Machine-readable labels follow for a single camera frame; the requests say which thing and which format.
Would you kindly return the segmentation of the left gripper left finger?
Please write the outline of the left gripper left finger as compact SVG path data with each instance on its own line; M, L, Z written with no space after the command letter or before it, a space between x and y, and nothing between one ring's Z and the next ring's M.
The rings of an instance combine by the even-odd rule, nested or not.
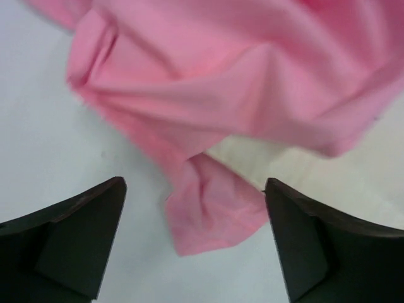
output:
M1 302L97 300L126 192L113 177L1 223Z

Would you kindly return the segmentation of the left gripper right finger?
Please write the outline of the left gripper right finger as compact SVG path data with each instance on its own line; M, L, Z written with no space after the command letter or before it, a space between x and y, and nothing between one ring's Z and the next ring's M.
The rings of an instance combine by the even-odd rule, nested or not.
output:
M290 302L403 302L403 231L353 217L275 178L264 190Z

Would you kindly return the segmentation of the cream pillow with bear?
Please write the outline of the cream pillow with bear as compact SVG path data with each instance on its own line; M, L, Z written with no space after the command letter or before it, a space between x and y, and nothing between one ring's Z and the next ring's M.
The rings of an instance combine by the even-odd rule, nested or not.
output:
M349 215L403 228L403 211L343 157L326 159L299 148L240 136L228 136L206 153L257 189L264 189L272 177Z

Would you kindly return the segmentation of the pink satin pillowcase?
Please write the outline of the pink satin pillowcase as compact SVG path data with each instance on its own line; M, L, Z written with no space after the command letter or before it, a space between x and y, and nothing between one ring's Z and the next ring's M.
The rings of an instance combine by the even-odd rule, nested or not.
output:
M268 219L270 148L352 150L403 90L402 1L30 1L71 30L66 81L168 177L177 254Z

